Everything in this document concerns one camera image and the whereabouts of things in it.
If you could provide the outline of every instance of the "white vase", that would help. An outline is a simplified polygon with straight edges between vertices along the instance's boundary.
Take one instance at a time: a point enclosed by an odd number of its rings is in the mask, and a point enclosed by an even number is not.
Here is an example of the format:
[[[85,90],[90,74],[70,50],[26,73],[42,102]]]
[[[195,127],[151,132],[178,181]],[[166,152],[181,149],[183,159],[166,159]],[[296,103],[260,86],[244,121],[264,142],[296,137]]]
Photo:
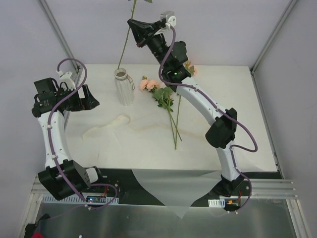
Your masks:
[[[134,101],[134,83],[132,78],[123,68],[114,71],[114,81],[117,88],[120,103],[124,106],[129,106]]]

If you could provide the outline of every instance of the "white table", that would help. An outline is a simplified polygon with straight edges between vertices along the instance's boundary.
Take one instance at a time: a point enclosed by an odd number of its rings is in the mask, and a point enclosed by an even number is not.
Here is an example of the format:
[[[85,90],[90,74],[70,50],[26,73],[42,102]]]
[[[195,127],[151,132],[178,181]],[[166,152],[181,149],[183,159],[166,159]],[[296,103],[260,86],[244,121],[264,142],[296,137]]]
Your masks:
[[[66,129],[72,158],[81,166],[158,170],[221,169],[216,150],[205,139],[210,126],[185,99],[181,103],[179,121],[183,142],[178,141],[178,148],[174,150],[167,112],[157,107],[150,93],[138,88],[143,75],[148,79],[159,79],[159,65],[122,65],[136,85],[135,101],[129,107],[121,105],[117,97],[113,76],[116,65],[86,66],[86,83],[100,106],[91,111],[71,113]],[[228,109],[235,108],[238,120],[257,140],[257,153],[236,149],[239,167],[243,171],[276,171],[249,69],[246,66],[197,68],[195,80],[199,85],[221,105]],[[176,111],[178,98],[176,95],[174,98]],[[253,148],[250,138],[240,127],[237,128],[235,142]]]

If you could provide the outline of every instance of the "table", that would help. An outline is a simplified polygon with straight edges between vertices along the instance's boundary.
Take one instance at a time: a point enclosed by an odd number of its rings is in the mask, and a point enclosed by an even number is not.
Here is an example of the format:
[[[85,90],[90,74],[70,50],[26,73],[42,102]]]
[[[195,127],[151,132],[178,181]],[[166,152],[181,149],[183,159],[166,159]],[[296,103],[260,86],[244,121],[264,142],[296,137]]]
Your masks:
[[[71,113],[66,129],[72,158],[81,166],[156,170],[221,169],[216,150],[205,139],[210,126],[186,99],[181,102],[179,119],[183,141],[178,141],[178,148],[174,150],[167,112],[157,107],[150,93],[138,88],[143,75],[148,79],[159,79],[159,65],[121,66],[127,70],[136,86],[135,101],[129,107],[120,104],[116,93],[113,76],[116,65],[87,64],[86,67],[86,83],[100,105],[91,111]],[[234,107],[238,112],[238,120],[257,140],[257,153],[236,149],[240,169],[275,172],[275,161],[248,67],[199,65],[197,69],[195,80],[203,90],[228,109]],[[176,111],[178,97],[173,97]],[[240,127],[237,128],[235,142],[253,147],[250,138]]]

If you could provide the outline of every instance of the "red object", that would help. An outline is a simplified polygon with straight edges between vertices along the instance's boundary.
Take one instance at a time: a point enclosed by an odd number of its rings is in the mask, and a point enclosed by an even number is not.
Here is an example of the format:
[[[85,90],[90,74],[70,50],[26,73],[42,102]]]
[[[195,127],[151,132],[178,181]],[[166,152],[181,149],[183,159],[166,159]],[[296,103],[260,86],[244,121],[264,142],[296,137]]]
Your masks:
[[[44,236],[42,236],[40,233],[35,232],[31,238],[44,238]]]

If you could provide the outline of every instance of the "gray wall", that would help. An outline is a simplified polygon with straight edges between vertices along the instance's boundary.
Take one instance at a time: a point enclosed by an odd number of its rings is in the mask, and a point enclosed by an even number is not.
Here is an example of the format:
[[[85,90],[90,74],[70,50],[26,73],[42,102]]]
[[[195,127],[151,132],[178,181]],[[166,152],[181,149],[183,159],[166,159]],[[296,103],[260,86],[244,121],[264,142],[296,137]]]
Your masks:
[[[299,189],[317,233],[317,2],[300,0],[256,71],[273,142],[286,178]]]
[[[17,234],[36,173],[44,169],[33,82],[65,58],[36,1],[0,1],[0,236]]]
[[[177,40],[185,41],[194,64],[254,64],[289,0],[138,0],[135,19],[154,22],[174,10]],[[79,58],[87,63],[118,63],[133,1],[48,0]],[[131,36],[124,63],[157,63]]]

